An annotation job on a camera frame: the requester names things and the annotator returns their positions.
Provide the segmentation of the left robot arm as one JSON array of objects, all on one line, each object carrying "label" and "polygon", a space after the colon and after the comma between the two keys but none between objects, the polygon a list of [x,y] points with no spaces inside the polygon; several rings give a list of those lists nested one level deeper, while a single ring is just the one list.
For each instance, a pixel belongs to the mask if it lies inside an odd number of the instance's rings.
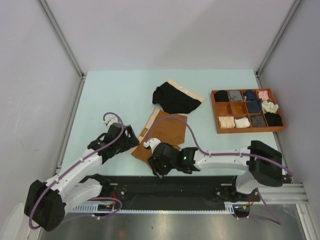
[{"label": "left robot arm", "polygon": [[107,132],[93,140],[68,169],[30,185],[24,207],[29,227],[52,231],[78,205],[93,198],[107,199],[111,193],[110,180],[97,173],[89,175],[89,172],[138,145],[139,140],[130,125],[111,123]]}]

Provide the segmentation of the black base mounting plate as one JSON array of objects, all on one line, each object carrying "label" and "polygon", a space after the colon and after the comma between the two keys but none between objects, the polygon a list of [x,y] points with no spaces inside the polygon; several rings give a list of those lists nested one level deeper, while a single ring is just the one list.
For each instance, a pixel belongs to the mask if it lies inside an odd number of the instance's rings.
[{"label": "black base mounting plate", "polygon": [[249,194],[236,192],[234,176],[107,176],[94,174],[86,176],[102,185],[100,197],[116,196],[122,203],[191,205],[196,201],[206,203],[240,204],[258,203],[256,190]]}]

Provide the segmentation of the brown boxer underwear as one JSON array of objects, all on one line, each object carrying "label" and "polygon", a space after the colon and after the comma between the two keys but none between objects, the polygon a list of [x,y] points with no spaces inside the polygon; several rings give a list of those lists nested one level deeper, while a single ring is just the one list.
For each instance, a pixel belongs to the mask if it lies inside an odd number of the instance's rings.
[{"label": "brown boxer underwear", "polygon": [[158,123],[150,132],[149,137],[147,138],[147,133],[149,132],[152,125],[165,117],[177,117],[187,122],[188,117],[181,114],[169,114],[163,110],[155,107],[152,114],[150,115],[147,123],[142,129],[140,135],[137,137],[139,140],[139,145],[131,149],[129,152],[133,157],[142,161],[143,163],[148,164],[148,158],[152,153],[144,148],[143,143],[146,139],[157,138],[163,143],[168,143],[173,145],[174,148],[180,149],[179,145],[185,142],[186,135],[186,125],[177,119],[165,119]]}]

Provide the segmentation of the left aluminium frame post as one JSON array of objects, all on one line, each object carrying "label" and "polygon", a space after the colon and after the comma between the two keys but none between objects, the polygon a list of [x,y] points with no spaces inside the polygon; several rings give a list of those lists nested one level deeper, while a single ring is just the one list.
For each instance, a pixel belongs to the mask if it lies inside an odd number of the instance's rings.
[{"label": "left aluminium frame post", "polygon": [[46,0],[37,0],[36,1],[42,10],[45,18],[47,19],[50,27],[52,28],[59,44],[61,45],[66,57],[68,58],[71,66],[77,73],[77,75],[82,79],[85,76],[85,73],[82,71],[80,64],[78,63],[75,54],[72,51],[56,17],[54,16],[53,11],[51,10],[48,2]]}]

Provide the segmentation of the rolled black garment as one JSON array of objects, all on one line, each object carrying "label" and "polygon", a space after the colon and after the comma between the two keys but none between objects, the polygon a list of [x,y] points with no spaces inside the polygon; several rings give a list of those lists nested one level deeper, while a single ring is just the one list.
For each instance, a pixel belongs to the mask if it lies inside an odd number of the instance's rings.
[{"label": "rolled black garment", "polygon": [[214,93],[214,99],[216,102],[229,102],[228,92],[226,90],[219,90]]},{"label": "rolled black garment", "polygon": [[279,114],[267,112],[264,114],[264,116],[269,127],[283,126],[283,120]]}]

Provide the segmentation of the navy blue underwear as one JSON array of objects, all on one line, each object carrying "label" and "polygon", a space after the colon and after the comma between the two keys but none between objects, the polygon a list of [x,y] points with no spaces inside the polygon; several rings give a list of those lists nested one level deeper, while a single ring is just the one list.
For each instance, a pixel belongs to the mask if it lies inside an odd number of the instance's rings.
[{"label": "navy blue underwear", "polygon": [[259,114],[262,111],[262,99],[248,101],[246,107],[249,114]]}]

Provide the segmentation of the rolled navy garment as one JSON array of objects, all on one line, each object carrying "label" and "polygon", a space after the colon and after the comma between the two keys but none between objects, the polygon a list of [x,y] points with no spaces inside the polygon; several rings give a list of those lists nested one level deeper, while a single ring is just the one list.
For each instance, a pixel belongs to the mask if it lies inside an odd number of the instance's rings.
[{"label": "rolled navy garment", "polygon": [[255,92],[252,89],[247,89],[244,93],[244,98],[246,101],[250,102],[250,101],[254,101],[256,100],[256,95]]}]

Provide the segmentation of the rolled white garment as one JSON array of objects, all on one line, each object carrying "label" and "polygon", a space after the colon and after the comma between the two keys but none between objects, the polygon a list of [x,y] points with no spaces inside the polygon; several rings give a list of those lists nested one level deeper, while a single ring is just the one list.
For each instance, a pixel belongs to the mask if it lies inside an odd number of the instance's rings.
[{"label": "rolled white garment", "polygon": [[234,120],[235,127],[239,129],[249,128],[251,123],[247,117],[242,117]]}]

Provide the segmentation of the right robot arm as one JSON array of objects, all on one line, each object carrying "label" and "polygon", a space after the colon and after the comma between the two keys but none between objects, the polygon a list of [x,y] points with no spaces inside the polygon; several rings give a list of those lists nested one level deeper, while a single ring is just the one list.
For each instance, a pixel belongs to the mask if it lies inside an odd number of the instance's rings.
[{"label": "right robot arm", "polygon": [[231,196],[237,201],[242,201],[261,186],[278,188],[283,185],[282,154],[258,140],[231,152],[201,150],[198,147],[176,149],[157,138],[145,141],[143,146],[151,151],[147,161],[153,174],[159,178],[171,170],[185,174],[209,169],[242,171],[230,188]]}]

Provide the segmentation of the aluminium frame post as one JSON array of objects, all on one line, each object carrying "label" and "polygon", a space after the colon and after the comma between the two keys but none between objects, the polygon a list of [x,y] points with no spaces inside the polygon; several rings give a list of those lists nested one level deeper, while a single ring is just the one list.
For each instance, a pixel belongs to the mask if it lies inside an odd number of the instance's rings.
[{"label": "aluminium frame post", "polygon": [[48,2],[46,0],[37,0],[36,1],[42,10],[45,18],[47,19],[50,27],[52,28],[59,44],[61,45],[66,57],[68,58],[71,66],[77,73],[77,75],[82,79],[85,76],[85,73],[82,71],[80,64],[78,63],[75,54],[72,51],[56,17],[54,16],[53,11],[51,10]]},{"label": "aluminium frame post", "polygon": [[262,72],[264,71],[266,65],[268,64],[270,58],[272,57],[273,53],[275,52],[280,41],[284,37],[289,25],[291,24],[291,21],[293,20],[295,14],[297,13],[297,11],[302,3],[303,3],[303,0],[294,0],[292,2],[288,12],[286,13],[278,31],[276,32],[276,34],[271,42],[271,45],[269,46],[262,61],[260,62],[258,68],[255,71],[255,75],[257,77],[259,77],[262,74]]}]

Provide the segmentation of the rolled dark grey garment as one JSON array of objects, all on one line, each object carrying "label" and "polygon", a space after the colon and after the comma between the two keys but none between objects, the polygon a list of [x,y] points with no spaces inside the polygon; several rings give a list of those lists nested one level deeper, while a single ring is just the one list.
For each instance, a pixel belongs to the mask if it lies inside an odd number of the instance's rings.
[{"label": "rolled dark grey garment", "polygon": [[255,128],[267,126],[263,115],[252,115],[250,119],[251,119],[252,126]]}]

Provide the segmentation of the rolled cream garment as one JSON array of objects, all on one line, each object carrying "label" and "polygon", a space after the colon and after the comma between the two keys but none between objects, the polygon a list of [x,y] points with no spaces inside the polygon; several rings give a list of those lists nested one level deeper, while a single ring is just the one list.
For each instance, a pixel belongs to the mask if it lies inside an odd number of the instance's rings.
[{"label": "rolled cream garment", "polygon": [[261,107],[264,114],[266,113],[275,114],[279,109],[279,105],[274,104],[272,101],[263,101],[261,103]]}]

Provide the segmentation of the rolled black garment front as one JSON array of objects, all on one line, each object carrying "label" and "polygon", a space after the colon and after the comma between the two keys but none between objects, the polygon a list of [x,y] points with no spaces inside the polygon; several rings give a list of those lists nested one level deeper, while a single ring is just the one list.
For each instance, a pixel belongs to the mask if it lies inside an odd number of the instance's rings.
[{"label": "rolled black garment front", "polygon": [[269,127],[283,126],[283,120],[279,114],[267,112],[264,114],[264,116]]}]

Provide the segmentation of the rolled beige garment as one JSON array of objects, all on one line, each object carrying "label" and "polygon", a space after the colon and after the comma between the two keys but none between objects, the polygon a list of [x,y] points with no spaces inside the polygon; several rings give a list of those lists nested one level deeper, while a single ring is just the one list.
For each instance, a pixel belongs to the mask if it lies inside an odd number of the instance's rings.
[{"label": "rolled beige garment", "polygon": [[236,126],[233,116],[219,116],[218,121],[222,129],[233,129]]}]

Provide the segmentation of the rolled grey striped garment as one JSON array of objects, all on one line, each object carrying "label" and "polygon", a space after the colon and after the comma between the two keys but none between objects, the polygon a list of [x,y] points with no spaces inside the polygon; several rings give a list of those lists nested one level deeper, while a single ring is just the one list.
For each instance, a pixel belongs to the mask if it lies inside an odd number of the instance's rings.
[{"label": "rolled grey striped garment", "polygon": [[244,99],[242,97],[242,94],[238,90],[230,90],[228,91],[229,99],[231,102],[243,102]]}]

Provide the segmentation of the rolled pink garment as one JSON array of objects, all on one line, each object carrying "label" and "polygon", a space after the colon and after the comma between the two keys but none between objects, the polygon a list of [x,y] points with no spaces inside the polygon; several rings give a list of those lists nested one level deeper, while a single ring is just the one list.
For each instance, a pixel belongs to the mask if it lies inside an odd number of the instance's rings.
[{"label": "rolled pink garment", "polygon": [[262,101],[268,101],[270,99],[269,92],[267,90],[261,90],[257,92],[258,98]]}]

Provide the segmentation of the right aluminium frame post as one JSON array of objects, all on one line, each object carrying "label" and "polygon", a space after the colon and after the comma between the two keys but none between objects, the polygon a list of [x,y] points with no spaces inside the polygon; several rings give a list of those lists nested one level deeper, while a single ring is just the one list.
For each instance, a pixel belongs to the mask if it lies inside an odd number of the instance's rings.
[{"label": "right aluminium frame post", "polygon": [[262,72],[264,71],[266,65],[268,64],[270,58],[272,57],[273,53],[275,52],[280,41],[284,37],[289,25],[291,24],[291,21],[293,20],[295,14],[297,13],[297,11],[302,3],[303,3],[303,0],[294,0],[292,2],[288,12],[286,13],[278,31],[276,32],[276,34],[271,42],[271,45],[269,46],[262,61],[260,62],[258,68],[255,71],[255,75],[257,77],[259,77],[262,74]]}]

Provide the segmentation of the black underwear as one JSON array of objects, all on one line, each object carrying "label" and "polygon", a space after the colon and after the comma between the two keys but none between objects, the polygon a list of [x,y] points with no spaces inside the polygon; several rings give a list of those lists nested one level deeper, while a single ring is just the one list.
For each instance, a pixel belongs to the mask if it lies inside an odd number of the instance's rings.
[{"label": "black underwear", "polygon": [[172,79],[157,86],[152,94],[152,103],[160,105],[168,114],[190,114],[204,100],[203,96],[186,89]]}]

